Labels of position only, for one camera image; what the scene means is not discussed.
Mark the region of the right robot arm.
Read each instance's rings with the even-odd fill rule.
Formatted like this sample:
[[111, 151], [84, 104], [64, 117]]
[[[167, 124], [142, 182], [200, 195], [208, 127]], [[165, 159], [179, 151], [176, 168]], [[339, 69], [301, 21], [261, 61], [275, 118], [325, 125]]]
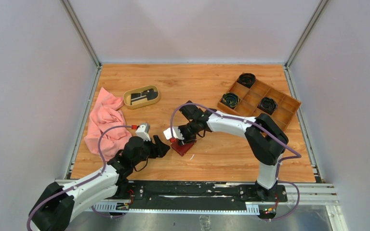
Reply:
[[205, 107], [188, 101], [176, 108], [188, 120], [178, 127], [165, 131], [166, 139], [179, 145], [195, 142], [201, 132], [223, 132], [245, 138], [259, 161], [256, 194], [262, 201], [275, 195], [278, 182], [278, 163], [288, 147], [289, 139], [284, 131], [267, 114], [242, 117]]

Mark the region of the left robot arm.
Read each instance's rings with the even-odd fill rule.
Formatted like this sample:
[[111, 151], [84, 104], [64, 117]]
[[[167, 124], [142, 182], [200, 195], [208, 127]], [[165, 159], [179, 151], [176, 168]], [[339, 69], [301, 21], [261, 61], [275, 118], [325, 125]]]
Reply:
[[103, 199], [122, 199], [128, 194], [128, 179], [143, 161], [163, 158], [170, 146], [155, 135], [153, 141], [129, 138], [122, 150], [99, 170], [68, 184], [49, 184], [29, 212], [29, 231], [64, 231], [80, 213]]

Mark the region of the red leather card holder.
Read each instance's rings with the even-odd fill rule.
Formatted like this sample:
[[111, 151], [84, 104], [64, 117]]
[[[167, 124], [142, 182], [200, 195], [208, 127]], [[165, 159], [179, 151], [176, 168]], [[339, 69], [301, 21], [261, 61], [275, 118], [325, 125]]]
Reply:
[[191, 143], [182, 143], [182, 141], [175, 141], [171, 143], [171, 148], [177, 152], [180, 156], [184, 156], [193, 146], [195, 142]]

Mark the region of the oval wooden tray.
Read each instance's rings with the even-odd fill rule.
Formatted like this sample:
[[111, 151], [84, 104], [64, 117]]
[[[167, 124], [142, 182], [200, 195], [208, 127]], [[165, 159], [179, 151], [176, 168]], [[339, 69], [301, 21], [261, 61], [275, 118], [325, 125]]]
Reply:
[[123, 95], [124, 104], [131, 110], [155, 104], [160, 98], [160, 91], [155, 85], [132, 89]]

